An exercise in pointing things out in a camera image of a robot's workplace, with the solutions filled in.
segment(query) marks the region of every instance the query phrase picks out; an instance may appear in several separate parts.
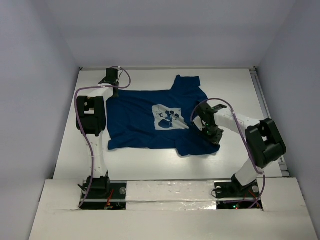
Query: white table surface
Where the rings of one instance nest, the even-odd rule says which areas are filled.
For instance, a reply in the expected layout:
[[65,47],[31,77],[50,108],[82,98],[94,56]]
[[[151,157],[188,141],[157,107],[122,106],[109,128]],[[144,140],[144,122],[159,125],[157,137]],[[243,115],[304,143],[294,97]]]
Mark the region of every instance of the white table surface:
[[[79,210],[78,183],[81,179],[45,182],[30,240],[317,240],[295,178],[267,179],[263,211]],[[203,187],[198,191],[209,194]],[[133,189],[138,196],[141,190]]]
[[[129,70],[132,78],[127,90],[168,90],[176,75],[199,76],[201,89],[208,98],[222,98],[231,103],[239,114],[264,119],[248,69],[169,69]],[[96,86],[105,71],[80,71],[76,89]],[[120,85],[126,86],[128,77],[122,74]],[[92,90],[84,90],[87,95]],[[215,106],[220,102],[210,102]],[[112,181],[134,180],[200,180],[228,179],[248,159],[239,135],[225,130],[221,148],[215,155],[179,157],[175,149],[121,148],[108,151],[110,136],[105,131],[103,145],[105,162]],[[76,128],[74,103],[61,144],[54,179],[86,179],[90,174],[89,157],[81,133]],[[265,169],[267,177],[282,177],[278,162]]]

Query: white graphic print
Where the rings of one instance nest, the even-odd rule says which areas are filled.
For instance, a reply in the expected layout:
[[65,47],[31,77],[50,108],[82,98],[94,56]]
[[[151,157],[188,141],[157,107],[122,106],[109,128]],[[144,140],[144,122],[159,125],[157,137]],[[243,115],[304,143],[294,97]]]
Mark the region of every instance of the white graphic print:
[[155,130],[188,129],[181,115],[181,108],[169,108],[158,104],[152,106]]

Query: blue t-shirt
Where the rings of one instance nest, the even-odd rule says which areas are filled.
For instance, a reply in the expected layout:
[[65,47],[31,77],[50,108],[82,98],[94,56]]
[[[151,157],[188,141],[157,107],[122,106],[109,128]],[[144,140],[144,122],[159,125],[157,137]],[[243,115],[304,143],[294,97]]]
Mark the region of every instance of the blue t-shirt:
[[111,137],[108,149],[175,148],[181,156],[217,152],[220,146],[204,140],[190,127],[193,109],[208,99],[199,86],[198,76],[178,75],[170,90],[119,90],[119,97],[106,102]]

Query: wire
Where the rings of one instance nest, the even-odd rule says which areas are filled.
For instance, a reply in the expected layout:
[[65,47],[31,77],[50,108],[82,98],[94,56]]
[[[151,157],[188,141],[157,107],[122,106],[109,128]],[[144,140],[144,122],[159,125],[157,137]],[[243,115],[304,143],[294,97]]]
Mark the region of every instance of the wire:
[[254,200],[256,200],[256,198],[257,198],[256,195],[250,190],[248,190],[248,192],[254,197]]
[[107,199],[107,201],[106,201],[106,204],[105,204],[105,206],[104,206],[105,208],[108,207],[108,206],[110,206],[110,200],[111,200],[111,198],[112,198],[112,195],[114,194],[114,191],[115,191],[114,189],[111,190],[110,196],[108,197],[108,199]]
[[215,192],[215,191],[216,191],[216,189],[213,189],[213,190],[211,191],[211,196],[214,197],[215,199],[219,199],[219,198],[217,198],[215,195],[212,194],[212,193]]
[[256,172],[257,174],[263,175],[262,190],[261,190],[261,192],[260,192],[260,195],[259,195],[259,196],[257,197],[257,199],[254,201],[254,203],[249,207],[249,209],[251,209],[254,205],[256,205],[256,204],[258,203],[259,199],[261,198],[262,194],[264,193],[265,186],[266,186],[266,176],[265,176],[265,173],[264,173],[263,171],[260,172],[260,171],[257,169],[256,163],[255,163],[254,158],[253,158],[253,156],[252,156],[252,153],[251,153],[251,151],[250,151],[250,149],[249,149],[249,146],[248,146],[248,144],[247,144],[247,142],[246,142],[245,136],[244,136],[243,132],[241,131],[240,123],[239,123],[239,121],[238,121],[238,119],[237,119],[237,116],[236,116],[236,113],[235,113],[234,108],[233,108],[233,107],[231,106],[231,104],[230,104],[229,102],[227,102],[226,100],[223,100],[223,99],[217,98],[217,97],[209,98],[209,99],[203,100],[203,101],[200,102],[197,106],[195,106],[195,108],[193,109],[193,111],[192,111],[192,113],[191,113],[191,116],[190,116],[190,122],[192,123],[192,121],[193,121],[193,116],[194,116],[195,111],[196,111],[196,109],[198,108],[198,106],[199,106],[200,104],[206,103],[206,102],[211,101],[211,100],[218,100],[218,101],[224,102],[225,104],[227,104],[227,105],[229,106],[229,108],[231,109],[231,112],[232,112],[233,119],[234,119],[234,121],[235,121],[236,128],[238,129],[239,134],[240,134],[240,137],[241,137],[241,139],[242,139],[242,142],[243,142],[243,144],[244,144],[244,146],[245,146],[245,149],[246,149],[246,151],[248,152],[248,156],[249,156],[249,159],[250,159],[250,161],[251,161],[251,163],[252,163],[252,166],[253,166],[253,168],[254,168],[254,170],[255,170],[255,172]]
[[122,71],[124,71],[127,76],[129,77],[129,83],[127,86],[112,86],[112,85],[100,85],[100,86],[88,86],[88,87],[82,87],[82,88],[79,88],[75,94],[74,94],[74,109],[75,109],[75,117],[76,117],[76,120],[79,124],[79,128],[80,128],[80,132],[82,133],[87,145],[89,146],[89,149],[90,149],[90,153],[91,153],[91,177],[90,177],[90,181],[89,181],[89,185],[87,187],[87,190],[85,192],[85,195],[82,199],[82,201],[80,202],[79,204],[79,208],[84,204],[85,200],[87,199],[88,197],[88,194],[90,192],[90,189],[91,189],[91,186],[92,186],[92,182],[93,182],[93,179],[94,179],[94,168],[95,168],[95,156],[94,156],[94,150],[90,144],[90,141],[85,133],[85,130],[82,126],[82,123],[80,121],[80,117],[79,117],[79,112],[78,112],[78,108],[77,108],[77,97],[78,97],[78,93],[82,90],[88,90],[88,89],[100,89],[100,88],[115,88],[115,89],[126,89],[128,88],[130,85],[131,85],[131,77],[129,75],[129,73],[123,69],[122,67],[120,66],[112,66],[111,69],[114,69],[114,68],[118,68]]
[[262,207],[261,207],[261,205],[258,203],[258,201],[256,201],[256,199],[255,200],[251,200],[251,199],[246,199],[246,195],[244,195],[244,198],[243,198],[243,200],[228,200],[228,201],[224,201],[223,203],[224,204],[233,204],[233,203],[237,203],[237,205],[238,204],[240,204],[240,203],[243,203],[243,202],[254,202],[250,207],[248,207],[248,209],[251,209],[253,206],[255,206],[255,205],[258,205],[258,207],[261,209]]
[[119,74],[119,77],[118,77],[118,82],[120,81],[120,78],[121,78],[121,75],[124,73],[123,70],[121,70],[121,73]]
[[256,195],[252,191],[248,190],[248,192],[254,197],[254,200],[257,200]]

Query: white wall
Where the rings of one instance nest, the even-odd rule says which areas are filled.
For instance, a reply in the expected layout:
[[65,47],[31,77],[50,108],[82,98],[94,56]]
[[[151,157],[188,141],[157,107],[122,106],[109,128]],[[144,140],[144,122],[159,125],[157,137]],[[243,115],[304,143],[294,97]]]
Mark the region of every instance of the white wall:
[[252,67],[296,0],[46,1],[82,67]]
[[298,0],[259,65],[262,89],[320,236],[320,1]]
[[28,239],[79,68],[42,0],[0,4],[0,239]]

